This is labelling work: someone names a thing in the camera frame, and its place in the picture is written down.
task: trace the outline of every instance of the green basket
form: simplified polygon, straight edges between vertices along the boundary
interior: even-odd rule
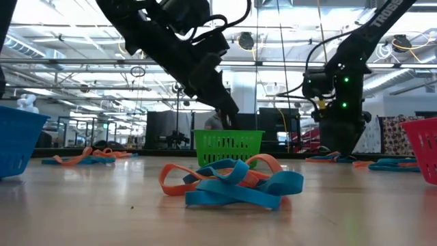
[[[195,130],[199,166],[222,159],[246,161],[259,154],[264,131]]]

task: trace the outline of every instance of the blue basket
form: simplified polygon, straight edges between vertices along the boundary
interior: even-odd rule
[[[50,117],[0,106],[0,178],[22,174]]]

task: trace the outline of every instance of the red basket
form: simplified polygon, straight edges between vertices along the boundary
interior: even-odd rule
[[[437,185],[437,118],[403,122],[426,182]]]

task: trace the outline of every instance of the basket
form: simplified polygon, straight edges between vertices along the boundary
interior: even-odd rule
[[[402,122],[426,182],[437,185],[437,118]]]
[[[222,159],[246,161],[259,154],[264,131],[195,130],[199,166]]]
[[[48,116],[0,106],[0,178],[22,174]]]

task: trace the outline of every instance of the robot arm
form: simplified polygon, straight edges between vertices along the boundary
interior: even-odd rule
[[[185,35],[212,20],[207,0],[97,0],[97,4],[124,37],[131,55],[143,50],[183,85],[187,96],[220,109],[225,128],[237,128],[238,107],[223,86],[222,72],[215,70],[229,49],[223,29],[200,35],[196,44],[175,35]],[[227,25],[224,16],[221,19]]]
[[[366,61],[379,40],[415,2],[388,0],[367,23],[350,32],[323,69],[304,73],[302,93],[306,98],[323,100],[323,95],[335,89],[334,100],[312,113],[320,123],[322,146],[345,155],[352,153],[365,122],[371,119],[363,112],[363,77],[371,73]]]

